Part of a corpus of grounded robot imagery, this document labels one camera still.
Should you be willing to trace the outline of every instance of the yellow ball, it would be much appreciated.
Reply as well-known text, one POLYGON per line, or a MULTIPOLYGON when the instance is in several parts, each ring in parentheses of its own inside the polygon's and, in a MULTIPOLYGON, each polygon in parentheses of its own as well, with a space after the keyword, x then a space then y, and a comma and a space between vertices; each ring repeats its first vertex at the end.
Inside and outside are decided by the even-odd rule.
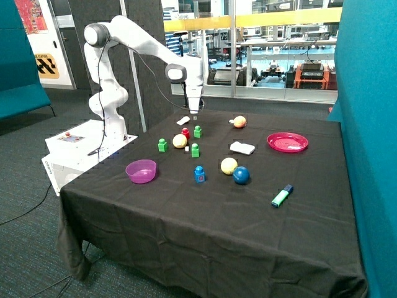
POLYGON ((187 139, 183 134, 180 133, 174 137, 172 144, 175 146, 175 148, 181 149, 186 147, 187 139))
POLYGON ((234 127, 237 127, 238 129, 244 127, 247 125, 247 120, 243 116, 237 116, 234 118, 234 127))
POLYGON ((232 157, 227 157, 221 162, 221 170, 226 175, 232 175, 237 166, 237 161, 232 157))

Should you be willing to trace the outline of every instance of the black tablecloth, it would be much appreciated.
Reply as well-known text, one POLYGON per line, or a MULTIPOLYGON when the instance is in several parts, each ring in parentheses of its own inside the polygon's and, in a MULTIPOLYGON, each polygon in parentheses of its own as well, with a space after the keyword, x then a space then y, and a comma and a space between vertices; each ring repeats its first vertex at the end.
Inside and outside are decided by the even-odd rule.
POLYGON ((354 210, 335 122, 244 115, 248 124, 228 123, 236 114, 202 111, 200 158, 172 146, 181 132, 174 114, 61 190, 57 247, 68 269, 84 278, 89 262, 81 242, 134 266, 167 286, 202 297, 365 297, 354 210), (271 149, 274 132, 295 132, 309 141, 294 154, 271 149), (169 144, 158 151, 158 140, 169 144), (256 147, 250 155, 229 150, 234 141, 256 147), (245 186, 220 171, 226 157, 245 166, 245 186), (158 177, 133 184, 132 161, 157 162, 158 177), (207 181, 196 183, 203 166, 207 181), (272 199, 287 184, 292 194, 278 209, 272 199))

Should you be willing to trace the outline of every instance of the teal chair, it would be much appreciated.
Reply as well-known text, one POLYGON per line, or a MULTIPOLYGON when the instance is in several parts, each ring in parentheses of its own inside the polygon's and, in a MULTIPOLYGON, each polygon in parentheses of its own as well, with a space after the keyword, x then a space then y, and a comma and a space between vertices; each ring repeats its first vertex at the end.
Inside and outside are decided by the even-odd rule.
POLYGON ((336 47, 340 121, 369 297, 397 297, 397 5, 345 0, 336 47))
POLYGON ((2 0, 1 9, 0 119, 3 119, 51 107, 51 102, 40 84, 35 57, 14 0, 2 0))

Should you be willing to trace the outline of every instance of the glass wall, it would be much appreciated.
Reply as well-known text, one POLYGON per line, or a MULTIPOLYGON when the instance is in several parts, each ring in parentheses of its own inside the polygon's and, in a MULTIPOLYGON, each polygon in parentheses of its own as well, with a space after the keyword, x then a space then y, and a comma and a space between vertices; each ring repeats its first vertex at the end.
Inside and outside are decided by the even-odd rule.
POLYGON ((188 31, 183 51, 203 58, 206 96, 336 100, 343 0, 163 0, 163 8, 172 2, 164 27, 188 31))

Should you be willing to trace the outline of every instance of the teal highlighter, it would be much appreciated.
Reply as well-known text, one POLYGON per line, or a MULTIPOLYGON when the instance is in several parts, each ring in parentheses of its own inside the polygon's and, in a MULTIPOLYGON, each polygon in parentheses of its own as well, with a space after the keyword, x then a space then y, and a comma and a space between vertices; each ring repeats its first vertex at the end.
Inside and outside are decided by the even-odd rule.
POLYGON ((293 186, 288 184, 284 187, 282 191, 273 199, 272 206, 279 208, 282 202, 288 197, 288 195, 293 191, 293 186))

